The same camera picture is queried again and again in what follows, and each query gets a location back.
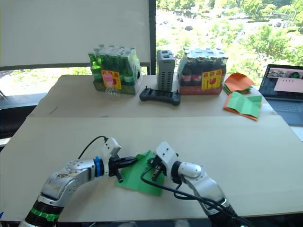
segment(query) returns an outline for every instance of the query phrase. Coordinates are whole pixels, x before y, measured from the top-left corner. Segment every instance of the gray device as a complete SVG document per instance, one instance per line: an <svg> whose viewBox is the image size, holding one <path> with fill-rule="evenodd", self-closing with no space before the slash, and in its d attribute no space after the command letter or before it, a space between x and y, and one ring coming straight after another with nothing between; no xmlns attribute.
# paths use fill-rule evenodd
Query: gray device
<svg viewBox="0 0 303 227"><path fill-rule="evenodd" d="M259 92L287 124L303 126L303 67L268 65Z"/></svg>
<svg viewBox="0 0 303 227"><path fill-rule="evenodd" d="M157 51L157 84L161 91L171 91L175 57L171 51Z"/></svg>

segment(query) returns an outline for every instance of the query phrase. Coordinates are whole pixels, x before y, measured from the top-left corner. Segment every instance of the table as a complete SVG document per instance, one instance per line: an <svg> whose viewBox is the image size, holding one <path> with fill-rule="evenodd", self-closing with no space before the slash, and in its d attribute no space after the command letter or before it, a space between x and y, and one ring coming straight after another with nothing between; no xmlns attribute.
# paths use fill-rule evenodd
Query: table
<svg viewBox="0 0 303 227"><path fill-rule="evenodd" d="M77 111L72 100L68 102L62 96L57 101L50 98L60 96L52 92L54 89L59 87L55 85L52 88L0 154L0 211L4 211L3 220L23 219L46 178L60 170L68 160L76 158L98 135L116 138L122 146L119 153L122 157L155 149L163 140L167 141L180 154L180 160L205 166L239 215L303 211L303 144L270 108L264 108L255 122L222 111L222 106L217 107L207 96L193 97L197 98L196 102L189 101L193 116L187 116L185 110L189 104L184 99L190 97L182 97L183 102L178 109L159 102L141 103L132 96L122 99L136 107L131 109L121 104L123 113L116 113L114 111L118 107L110 105L107 100L101 101L103 93L98 92L96 96L99 99L92 96L92 101L82 103ZM82 97L80 87L78 94L73 91L67 89L66 94ZM208 98L221 104L224 95L221 93ZM51 102L58 106L56 110L50 110ZM92 117L97 103L103 105L97 106L98 113ZM209 110L206 108L214 108L213 112L218 110L220 113L207 116ZM84 158L98 155L102 143L102 140L96 141ZM177 200L170 192L155 197L120 188L114 183L115 178L103 177L80 187L59 221L205 217L196 201ZM176 186L169 181L165 184ZM186 186L181 189L191 192Z"/></svg>

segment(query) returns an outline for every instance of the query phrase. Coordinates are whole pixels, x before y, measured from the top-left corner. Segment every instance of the car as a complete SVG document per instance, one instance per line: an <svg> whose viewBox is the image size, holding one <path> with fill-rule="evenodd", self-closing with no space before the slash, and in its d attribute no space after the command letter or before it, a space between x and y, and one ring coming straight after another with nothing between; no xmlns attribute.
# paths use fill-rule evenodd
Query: car
<svg viewBox="0 0 303 227"><path fill-rule="evenodd" d="M191 31L191 30L193 30L193 27L192 27L192 26L186 26L186 27L185 27L185 30L186 30L186 31Z"/></svg>
<svg viewBox="0 0 303 227"><path fill-rule="evenodd" d="M282 23L281 22L276 22L275 27L281 27Z"/></svg>

